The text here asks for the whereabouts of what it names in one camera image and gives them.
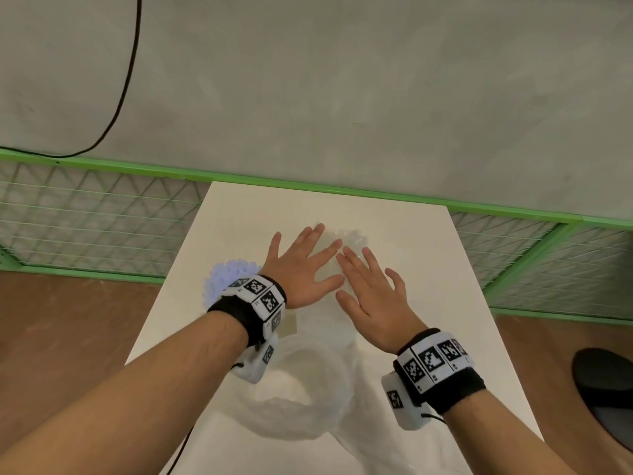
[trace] white table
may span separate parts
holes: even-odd
[[[443,206],[213,183],[184,241],[128,362],[202,312],[202,286],[215,263],[243,258],[263,263],[276,231],[285,250],[306,225],[358,229],[383,267],[400,272],[409,302],[429,326],[452,332],[475,360],[486,385],[540,436],[484,296],[448,211]],[[380,376],[393,356],[361,342],[370,385],[395,424]],[[213,409],[201,416],[178,461],[178,474],[362,474],[361,464],[329,434],[313,441],[261,438]],[[447,429],[429,424],[400,431],[403,451],[419,473],[467,472]]]

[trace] right hand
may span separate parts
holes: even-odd
[[[358,302],[343,290],[336,293],[336,300],[360,335],[382,351],[396,354],[428,327],[409,307],[405,282],[400,275],[391,269],[385,270],[393,280],[394,288],[391,288],[369,248],[363,248],[363,255],[369,268],[349,247],[343,248],[343,254],[336,255]]]

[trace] left hand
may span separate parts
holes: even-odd
[[[343,245],[342,240],[335,240],[328,248],[310,256],[324,231],[323,223],[319,223],[314,229],[304,228],[288,251],[281,256],[281,233],[277,232],[270,242],[266,262],[259,273],[281,285],[286,292],[286,307],[289,309],[313,304],[343,286],[343,275],[333,275],[321,282],[315,282],[317,270],[329,262]]]

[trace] purple textured object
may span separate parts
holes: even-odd
[[[214,265],[209,273],[209,278],[204,281],[204,310],[215,303],[220,293],[226,290],[235,280],[256,275],[261,267],[255,262],[246,260],[229,260],[226,263]]]

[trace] finger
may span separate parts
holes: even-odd
[[[358,271],[358,273],[360,273],[362,278],[364,278],[368,283],[372,280],[372,273],[369,271],[365,263],[363,263],[361,259],[352,251],[352,248],[344,246],[343,255],[345,255],[345,258],[347,258],[349,262],[354,266],[354,268]]]
[[[398,272],[394,271],[392,269],[387,269],[387,270],[385,270],[385,273],[387,274],[387,277],[389,277],[389,278],[391,278],[393,280],[394,291],[397,294],[399,294],[400,296],[402,296],[402,297],[404,297],[406,299],[407,298],[407,287],[405,285],[405,281],[398,274]]]
[[[338,290],[345,283],[345,277],[343,275],[332,275],[331,277],[326,278],[325,280],[316,283],[316,295],[318,296],[317,300],[321,300],[328,293],[333,292],[334,290]]]
[[[369,288],[367,281],[365,281],[363,276],[358,273],[358,270],[354,268],[354,265],[342,253],[338,253],[336,255],[336,261],[341,266],[343,274],[349,281],[349,284],[351,285],[354,293],[356,293],[356,296],[358,296],[360,292]]]
[[[312,227],[305,227],[301,231],[297,239],[294,242],[292,242],[292,247],[297,248],[298,246],[300,246],[303,243],[303,241],[306,239],[306,237],[310,235],[311,233],[312,233]]]
[[[268,247],[268,255],[266,255],[266,261],[275,260],[279,258],[279,243],[281,241],[281,233],[277,232],[273,235],[273,239]]]
[[[334,255],[341,249],[343,246],[343,240],[335,240],[328,248],[321,250],[316,255],[312,255],[310,257],[311,263],[314,264],[316,268],[321,268],[327,262],[329,262]]]
[[[378,264],[378,260],[376,260],[376,257],[368,247],[363,248],[363,256],[367,260],[367,264],[369,265],[369,269],[371,270],[371,272],[379,279],[387,281],[385,274],[382,272],[382,268]]]
[[[360,308],[360,305],[354,297],[346,291],[340,290],[336,292],[336,301],[339,303],[343,311],[347,313],[349,319],[352,320],[354,327],[356,327],[359,332],[363,332],[363,327],[367,326],[369,321],[369,315]]]
[[[312,253],[312,250],[317,245],[317,242],[321,238],[321,235],[323,235],[324,231],[325,231],[325,225],[323,223],[319,223],[315,227],[315,229],[312,230],[312,233],[308,235],[307,237],[305,237],[303,242],[301,242],[301,246],[299,247],[299,252],[305,256],[308,256],[310,253]]]

